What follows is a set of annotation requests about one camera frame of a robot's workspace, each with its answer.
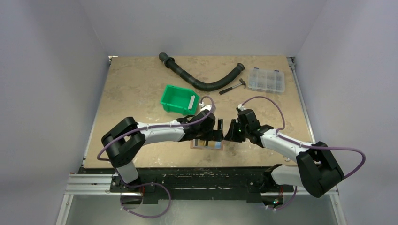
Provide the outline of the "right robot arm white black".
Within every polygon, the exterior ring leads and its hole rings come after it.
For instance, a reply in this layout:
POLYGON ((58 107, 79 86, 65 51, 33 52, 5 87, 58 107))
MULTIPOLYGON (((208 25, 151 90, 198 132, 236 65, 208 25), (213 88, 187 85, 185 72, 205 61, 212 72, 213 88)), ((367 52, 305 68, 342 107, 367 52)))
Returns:
POLYGON ((224 138, 242 143, 249 140, 262 148, 278 152, 295 162, 296 166, 276 164, 263 173, 261 192, 274 191, 283 185, 303 187, 319 198, 344 179, 344 173, 332 152, 323 142, 311 144, 288 140, 278 135, 270 125, 261 125, 251 109, 239 111, 230 123, 224 138))

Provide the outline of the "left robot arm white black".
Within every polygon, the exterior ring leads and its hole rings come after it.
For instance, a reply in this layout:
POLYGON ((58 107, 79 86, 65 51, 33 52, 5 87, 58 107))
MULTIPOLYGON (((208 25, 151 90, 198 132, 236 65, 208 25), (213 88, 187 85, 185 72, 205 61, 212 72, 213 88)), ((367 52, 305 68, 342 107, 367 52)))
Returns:
POLYGON ((112 167, 121 176, 122 186, 133 192, 140 185, 133 158, 141 147, 194 139, 220 142, 223 140, 222 129, 223 120, 217 119, 209 110, 158 124, 145 124, 126 117, 102 137, 101 143, 112 167))

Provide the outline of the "green plastic bin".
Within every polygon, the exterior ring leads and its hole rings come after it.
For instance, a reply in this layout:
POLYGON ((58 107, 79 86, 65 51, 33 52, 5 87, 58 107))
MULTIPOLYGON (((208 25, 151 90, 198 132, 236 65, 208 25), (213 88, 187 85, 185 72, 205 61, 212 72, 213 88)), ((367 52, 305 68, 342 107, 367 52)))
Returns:
POLYGON ((199 95, 186 88, 173 85, 167 85, 160 100, 160 104, 167 112, 179 113, 181 115, 194 115, 199 105, 199 95), (192 110, 188 110, 188 104, 191 96, 195 95, 195 102, 192 110))

